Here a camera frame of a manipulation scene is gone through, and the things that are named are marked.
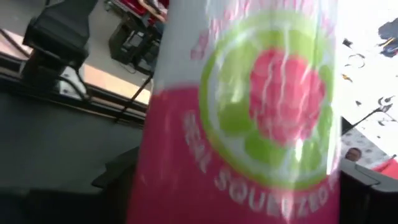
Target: bottle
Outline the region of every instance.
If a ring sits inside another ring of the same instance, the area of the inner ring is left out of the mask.
[[[127,223],[337,224],[336,0],[174,0]]]

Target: person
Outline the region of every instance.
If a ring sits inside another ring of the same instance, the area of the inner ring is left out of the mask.
[[[168,0],[138,0],[138,3],[148,10],[148,14],[142,17],[142,20],[147,22],[150,16],[155,16],[157,20],[154,27],[162,34],[164,25],[167,21],[167,7],[169,6]]]
[[[362,152],[357,147],[348,149],[345,158],[349,161],[357,162],[362,157]]]

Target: raspberry graphic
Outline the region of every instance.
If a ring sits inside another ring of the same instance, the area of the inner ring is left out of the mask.
[[[250,79],[249,114],[265,138],[284,147],[311,136],[326,92],[317,71],[299,56],[269,49]]]

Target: pink raspberry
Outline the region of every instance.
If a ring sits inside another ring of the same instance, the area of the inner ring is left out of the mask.
[[[250,116],[264,137],[281,146],[293,144],[311,136],[325,92],[324,82],[307,61],[267,50],[251,72]]]

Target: green circle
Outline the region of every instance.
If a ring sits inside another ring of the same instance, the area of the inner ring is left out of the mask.
[[[220,121],[220,128],[227,136],[235,137],[245,134],[245,151],[246,154],[255,158],[261,163],[268,164],[272,168],[279,167],[287,150],[274,141],[261,136],[255,127],[254,121],[249,115],[249,85],[250,72],[252,66],[260,54],[260,51],[270,48],[284,49],[286,43],[284,33],[277,29],[261,29],[261,27],[270,22],[285,21],[292,28],[288,32],[289,36],[289,54],[299,55],[308,62],[312,62],[313,67],[318,68],[321,65],[322,57],[326,51],[332,53],[328,46],[328,40],[324,34],[321,34],[316,25],[314,25],[306,17],[292,12],[264,12],[262,14],[249,17],[239,24],[236,24],[226,35],[220,40],[214,52],[208,59],[202,73],[199,105],[203,129],[211,145],[216,149],[223,159],[238,172],[243,173],[262,185],[281,187],[284,189],[306,189],[313,184],[319,183],[326,176],[325,170],[321,170],[319,174],[313,175],[311,178],[301,181],[282,180],[273,177],[265,177],[261,174],[252,173],[249,168],[239,159],[235,158],[220,140],[214,127],[211,125],[208,109],[208,80],[218,59],[223,55],[223,51],[229,43],[234,41],[237,36],[245,31],[257,28],[256,43],[252,39],[243,40],[229,51],[225,57],[224,63],[221,65],[218,74],[219,104],[217,112]],[[333,72],[332,65],[324,65],[319,68],[319,76],[326,83],[327,102],[332,101],[333,93]],[[318,168],[319,162],[323,154],[327,154],[328,138],[333,118],[333,112],[329,106],[322,109],[317,127],[310,139],[303,142],[301,159],[295,161],[290,160],[289,170],[299,173],[310,172]]]

